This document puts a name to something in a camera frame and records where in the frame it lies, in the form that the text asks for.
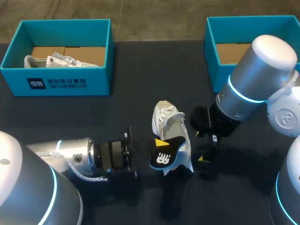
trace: table surface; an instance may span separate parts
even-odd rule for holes
[[[0,45],[0,61],[7,47]],[[186,114],[193,157],[207,148],[208,138],[196,138],[188,122],[196,106],[214,102],[202,41],[117,42],[113,82],[109,97],[14,97],[1,76],[0,130],[25,144],[109,141],[128,125],[136,139],[147,138],[155,104],[168,100]],[[202,180],[194,165],[188,181],[149,169],[138,188],[75,182],[84,203],[82,224],[271,224],[269,195],[293,140],[273,130],[261,105],[222,140],[216,180]],[[136,191],[132,204],[127,197]]]

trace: shoelace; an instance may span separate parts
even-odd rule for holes
[[[82,62],[80,62],[79,60],[75,60],[74,58],[72,58],[70,56],[66,56],[64,58],[64,61],[67,62],[70,65],[70,67],[82,66]]]
[[[164,122],[164,118],[168,117],[172,113],[177,113],[175,106],[170,106],[168,108],[162,108],[159,113],[158,121]]]

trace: white sneaker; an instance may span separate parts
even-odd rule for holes
[[[174,164],[163,170],[164,175],[167,175],[170,170],[176,169],[179,165],[184,165],[191,172],[194,172],[191,163],[191,142],[184,125],[184,116],[183,112],[178,112],[176,107],[168,101],[159,101],[154,108],[152,131],[155,135],[159,136],[162,141],[178,136],[183,136],[186,139],[177,152]]]
[[[72,57],[64,56],[55,52],[47,59],[33,58],[27,55],[24,59],[24,68],[56,68],[56,67],[98,67],[87,62],[80,62]]]

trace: open box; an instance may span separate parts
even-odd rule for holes
[[[204,54],[210,82],[219,92],[252,41],[263,34],[287,42],[296,52],[300,71],[300,25],[295,16],[208,17],[204,35]]]
[[[76,60],[83,56],[82,61],[90,58],[102,63],[99,67],[24,68],[24,58],[36,52],[34,47],[47,54],[60,47]],[[1,73],[15,96],[109,95],[113,47],[108,19],[21,21],[2,61]]]

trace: black logo patch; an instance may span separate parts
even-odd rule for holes
[[[46,89],[42,78],[28,78],[27,81],[31,89]]]

